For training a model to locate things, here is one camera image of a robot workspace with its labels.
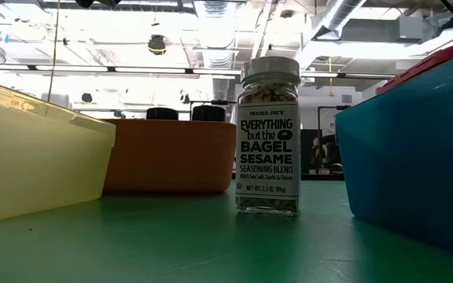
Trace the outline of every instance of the black container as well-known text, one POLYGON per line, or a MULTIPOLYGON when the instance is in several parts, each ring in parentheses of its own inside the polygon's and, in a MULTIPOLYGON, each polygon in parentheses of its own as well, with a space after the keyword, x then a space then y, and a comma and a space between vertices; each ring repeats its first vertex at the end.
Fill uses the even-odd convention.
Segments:
POLYGON ((218 106, 201 105, 193 107, 192 121, 225 122, 225 109, 218 106))
POLYGON ((178 112, 165 107, 149 108, 146 111, 146 119, 178 120, 178 112))

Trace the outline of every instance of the plastic bin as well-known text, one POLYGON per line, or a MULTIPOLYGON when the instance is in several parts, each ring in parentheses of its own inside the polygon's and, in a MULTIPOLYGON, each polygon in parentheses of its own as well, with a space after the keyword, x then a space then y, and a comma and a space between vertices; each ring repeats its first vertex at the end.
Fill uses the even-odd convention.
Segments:
POLYGON ((402 72, 401 74, 390 79, 384 86, 377 88, 375 92, 376 94, 381 94, 451 59, 453 59, 453 46, 431 54, 424 60, 418 62, 414 67, 409 68, 405 72, 402 72))
POLYGON ((0 219, 99 198, 115 132, 0 86, 0 219))
POLYGON ((453 251, 453 60, 336 120, 352 213, 453 251))
POLYGON ((106 192, 221 193, 232 182, 235 125, 109 119, 116 125, 106 192))

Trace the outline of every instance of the blue plastic bin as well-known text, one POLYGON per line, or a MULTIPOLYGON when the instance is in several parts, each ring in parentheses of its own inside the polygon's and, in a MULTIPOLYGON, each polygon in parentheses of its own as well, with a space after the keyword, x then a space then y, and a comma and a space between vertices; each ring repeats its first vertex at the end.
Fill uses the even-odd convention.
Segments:
POLYGON ((453 251, 453 60, 336 120, 352 213, 453 251))

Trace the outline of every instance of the orange plastic bin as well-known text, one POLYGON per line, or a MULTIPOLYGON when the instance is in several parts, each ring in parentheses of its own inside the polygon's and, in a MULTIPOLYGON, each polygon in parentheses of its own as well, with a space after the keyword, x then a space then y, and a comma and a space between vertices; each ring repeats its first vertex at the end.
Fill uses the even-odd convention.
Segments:
POLYGON ((235 125, 108 119, 116 125, 105 192, 221 193, 228 189, 235 125))

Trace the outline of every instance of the seasoning jar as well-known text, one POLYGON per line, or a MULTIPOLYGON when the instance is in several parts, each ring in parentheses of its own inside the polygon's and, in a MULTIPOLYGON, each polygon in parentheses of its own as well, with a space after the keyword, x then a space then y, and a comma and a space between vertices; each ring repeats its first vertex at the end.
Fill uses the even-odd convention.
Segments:
POLYGON ((236 196, 242 212, 295 215, 300 195, 300 66, 285 57, 244 63, 237 104, 236 196))

